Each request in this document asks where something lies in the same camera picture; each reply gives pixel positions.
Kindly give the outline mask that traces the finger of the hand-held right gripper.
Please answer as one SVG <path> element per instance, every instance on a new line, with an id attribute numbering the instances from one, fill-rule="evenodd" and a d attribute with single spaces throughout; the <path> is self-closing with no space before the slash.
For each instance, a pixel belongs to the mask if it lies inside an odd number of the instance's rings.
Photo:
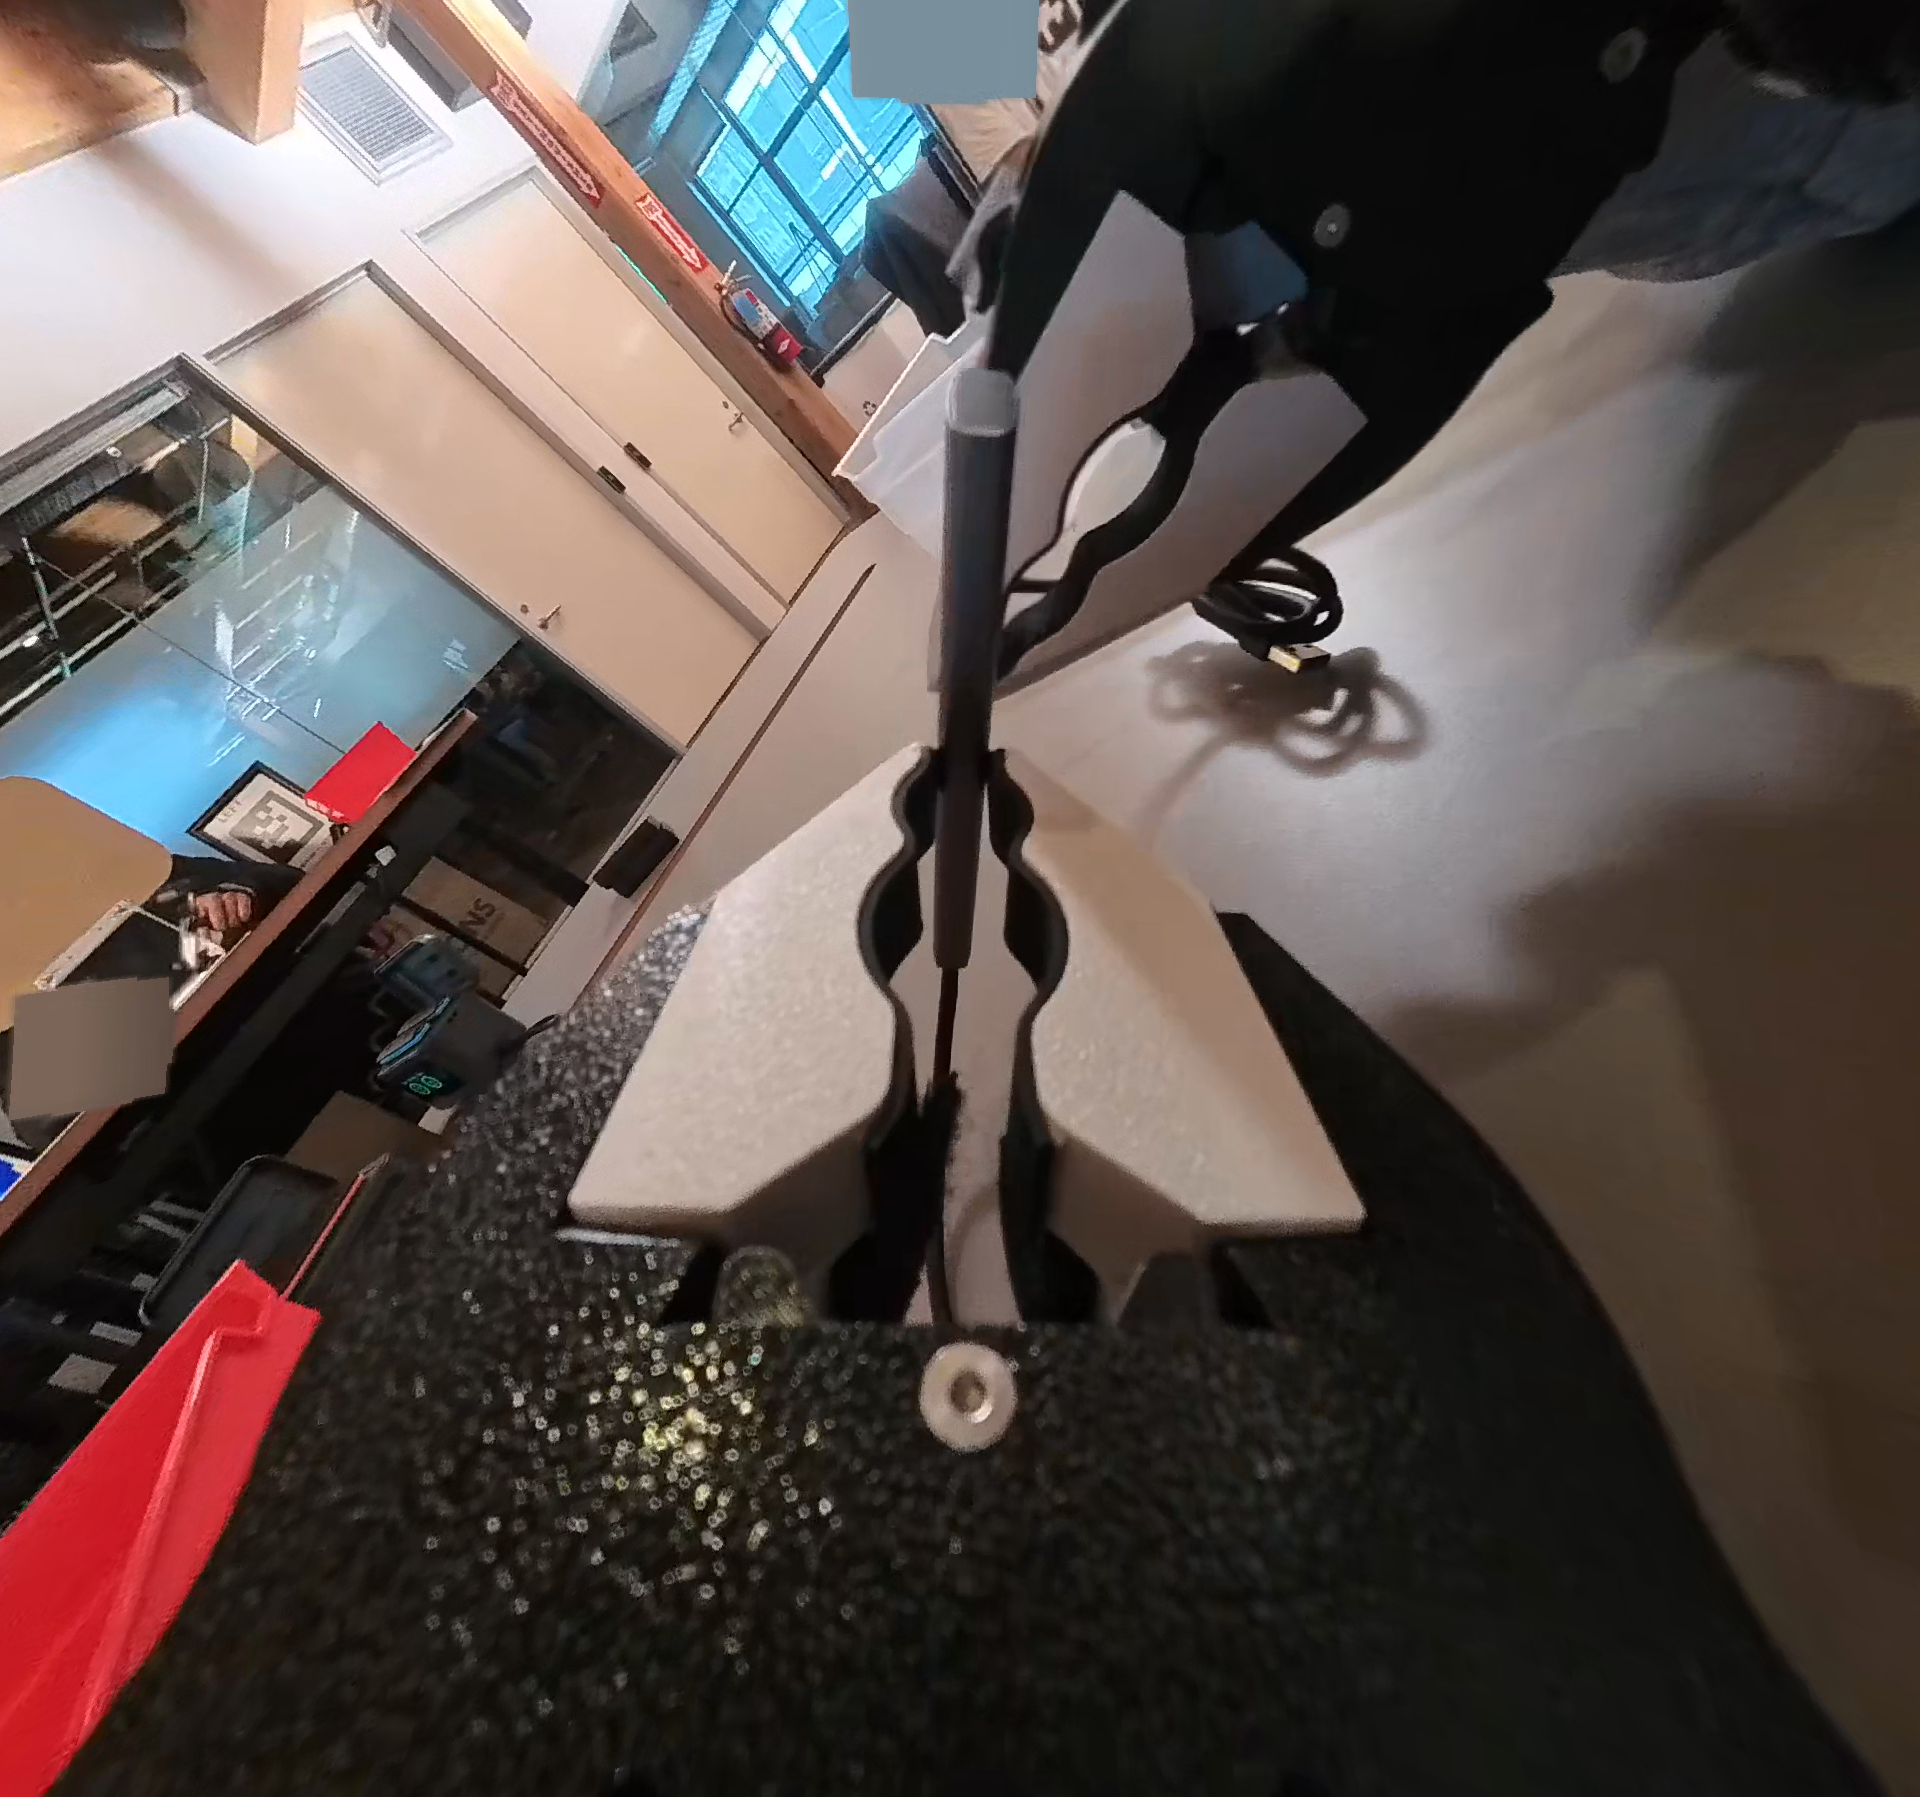
<path id="1" fill-rule="evenodd" d="M 1095 440 L 1149 403 L 1192 345 L 1183 238 L 1117 196 L 1022 375 L 1022 602 L 1039 602 L 1073 543 L 1146 485 L 1159 440 L 1118 437 L 1072 490 Z"/>
<path id="2" fill-rule="evenodd" d="M 1022 427 L 997 692 L 1011 694 L 1200 595 L 1364 431 L 1299 361 L 1175 361 L 1127 408 Z"/>

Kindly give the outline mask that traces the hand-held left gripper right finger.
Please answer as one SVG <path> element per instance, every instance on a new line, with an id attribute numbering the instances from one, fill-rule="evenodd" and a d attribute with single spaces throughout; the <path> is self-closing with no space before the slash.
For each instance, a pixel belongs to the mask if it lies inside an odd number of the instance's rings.
<path id="1" fill-rule="evenodd" d="M 1214 907 L 1031 759 L 991 761 L 1014 1026 L 997 1221 L 1017 1302 L 1127 1302 L 1162 1258 L 1367 1221 Z"/>

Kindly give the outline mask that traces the printed cardboard box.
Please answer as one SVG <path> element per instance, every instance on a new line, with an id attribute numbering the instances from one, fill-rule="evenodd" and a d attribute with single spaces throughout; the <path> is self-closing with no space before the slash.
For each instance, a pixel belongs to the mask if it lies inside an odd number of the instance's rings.
<path id="1" fill-rule="evenodd" d="M 572 914 L 574 902 L 518 866 L 480 854 L 470 870 L 459 859 L 432 857 L 392 903 L 389 921 L 406 940 L 425 933 L 467 940 L 480 988 L 500 1003 Z"/>

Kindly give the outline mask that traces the black battery charger device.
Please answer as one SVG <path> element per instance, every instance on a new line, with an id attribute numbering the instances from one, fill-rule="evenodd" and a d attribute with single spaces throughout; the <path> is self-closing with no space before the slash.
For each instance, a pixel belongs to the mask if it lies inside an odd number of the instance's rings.
<path id="1" fill-rule="evenodd" d="M 437 933 L 410 940 L 375 968 L 375 1100 L 459 1109 L 518 1061 L 534 1026 L 480 988 L 470 951 Z"/>

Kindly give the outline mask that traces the red fire extinguisher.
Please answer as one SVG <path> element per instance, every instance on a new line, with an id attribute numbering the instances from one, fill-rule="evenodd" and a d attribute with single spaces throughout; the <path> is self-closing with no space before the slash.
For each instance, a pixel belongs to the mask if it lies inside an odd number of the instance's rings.
<path id="1" fill-rule="evenodd" d="M 739 262 L 728 262 L 715 287 L 719 311 L 774 367 L 795 370 L 805 344 L 787 322 L 756 292 Z"/>

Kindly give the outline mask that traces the plain cardboard box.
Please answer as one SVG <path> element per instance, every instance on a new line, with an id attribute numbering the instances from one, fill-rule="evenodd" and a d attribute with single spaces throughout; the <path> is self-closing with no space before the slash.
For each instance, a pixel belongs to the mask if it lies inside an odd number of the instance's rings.
<path id="1" fill-rule="evenodd" d="M 334 1095 L 283 1153 L 287 1164 L 331 1187 L 352 1187 L 381 1161 L 414 1164 L 445 1151 L 445 1136 L 392 1116 L 362 1096 Z"/>

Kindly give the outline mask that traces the black framed window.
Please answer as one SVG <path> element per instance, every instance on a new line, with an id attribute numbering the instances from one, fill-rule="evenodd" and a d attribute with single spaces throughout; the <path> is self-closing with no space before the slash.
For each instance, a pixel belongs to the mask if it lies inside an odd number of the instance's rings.
<path id="1" fill-rule="evenodd" d="M 856 97 L 849 0 L 628 0 L 583 106 L 812 375 L 892 305 L 863 256 L 872 204 L 915 174 L 960 214 L 976 196 L 932 109 Z"/>

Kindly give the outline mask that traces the red box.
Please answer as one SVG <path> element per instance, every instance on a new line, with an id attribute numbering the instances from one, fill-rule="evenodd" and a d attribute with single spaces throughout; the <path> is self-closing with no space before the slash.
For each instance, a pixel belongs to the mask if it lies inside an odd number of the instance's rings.
<path id="1" fill-rule="evenodd" d="M 305 806 L 326 824 L 354 824 L 389 792 L 418 750 L 395 728 L 375 722 L 309 792 Z"/>

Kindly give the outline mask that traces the beige cabinet door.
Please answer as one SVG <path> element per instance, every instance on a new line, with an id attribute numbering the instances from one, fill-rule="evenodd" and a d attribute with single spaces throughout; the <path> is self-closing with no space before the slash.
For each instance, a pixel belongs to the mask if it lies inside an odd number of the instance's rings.
<path id="1" fill-rule="evenodd" d="M 213 370 L 269 436 L 673 747 L 757 658 L 766 629 L 381 274 L 277 313 Z"/>
<path id="2" fill-rule="evenodd" d="M 788 608 L 845 513 L 638 266 L 525 172 L 418 236 L 429 259 Z"/>

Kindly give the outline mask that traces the framed marker tag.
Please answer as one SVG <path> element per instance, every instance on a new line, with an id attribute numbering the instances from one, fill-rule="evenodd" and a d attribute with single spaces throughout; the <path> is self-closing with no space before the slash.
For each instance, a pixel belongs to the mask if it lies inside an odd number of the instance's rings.
<path id="1" fill-rule="evenodd" d="M 254 761 L 186 833 L 235 864 L 309 872 L 334 849 L 339 828 L 295 781 Z"/>

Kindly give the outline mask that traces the black hard case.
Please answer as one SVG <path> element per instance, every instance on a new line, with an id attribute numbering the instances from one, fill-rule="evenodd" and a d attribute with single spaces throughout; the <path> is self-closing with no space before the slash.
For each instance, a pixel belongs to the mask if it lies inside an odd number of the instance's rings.
<path id="1" fill-rule="evenodd" d="M 345 1192 L 345 1182 L 295 1161 L 248 1161 L 143 1296 L 143 1330 L 179 1330 L 233 1264 L 248 1264 L 269 1286 L 290 1286 Z"/>

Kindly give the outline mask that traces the glass partition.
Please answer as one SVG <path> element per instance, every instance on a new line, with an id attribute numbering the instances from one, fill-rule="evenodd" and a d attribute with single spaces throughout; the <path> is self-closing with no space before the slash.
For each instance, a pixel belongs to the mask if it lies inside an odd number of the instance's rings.
<path id="1" fill-rule="evenodd" d="M 315 786 L 458 714 L 563 872 L 677 759 L 181 365 L 4 454 L 4 778 L 206 854 L 245 778 Z"/>

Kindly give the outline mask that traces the white air vent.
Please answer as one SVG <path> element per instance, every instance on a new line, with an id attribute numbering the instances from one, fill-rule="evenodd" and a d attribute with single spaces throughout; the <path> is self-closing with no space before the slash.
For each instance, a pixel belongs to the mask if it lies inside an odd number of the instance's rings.
<path id="1" fill-rule="evenodd" d="M 372 185 L 455 149 L 455 136 L 352 36 L 331 36 L 300 57 L 300 116 Z"/>

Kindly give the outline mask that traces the red plastic bin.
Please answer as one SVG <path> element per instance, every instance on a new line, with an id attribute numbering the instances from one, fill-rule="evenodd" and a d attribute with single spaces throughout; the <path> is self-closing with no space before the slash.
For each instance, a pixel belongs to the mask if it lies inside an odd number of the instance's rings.
<path id="1" fill-rule="evenodd" d="M 4 1533 L 4 1794 L 49 1794 L 179 1620 L 316 1329 L 233 1264 Z"/>

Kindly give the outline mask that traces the wooden post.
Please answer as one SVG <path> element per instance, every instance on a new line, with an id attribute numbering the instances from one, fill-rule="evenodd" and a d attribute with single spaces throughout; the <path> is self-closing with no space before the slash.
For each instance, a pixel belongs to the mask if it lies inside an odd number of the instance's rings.
<path id="1" fill-rule="evenodd" d="M 592 168 L 605 201 L 581 205 L 612 248 L 647 277 L 669 316 L 728 375 L 752 408 L 823 481 L 854 517 L 872 517 L 835 468 L 856 436 L 835 399 L 803 370 L 780 370 L 728 327 L 719 274 L 690 277 L 638 214 L 639 174 L 589 122 L 562 80 L 490 0 L 395 0 L 487 100 L 506 70 Z M 295 122 L 295 64 L 309 0 L 4 0 L 4 179 L 93 149 L 159 111 L 151 54 L 134 36 L 148 26 L 181 54 L 186 82 L 219 124 L 248 143 L 273 140 Z"/>

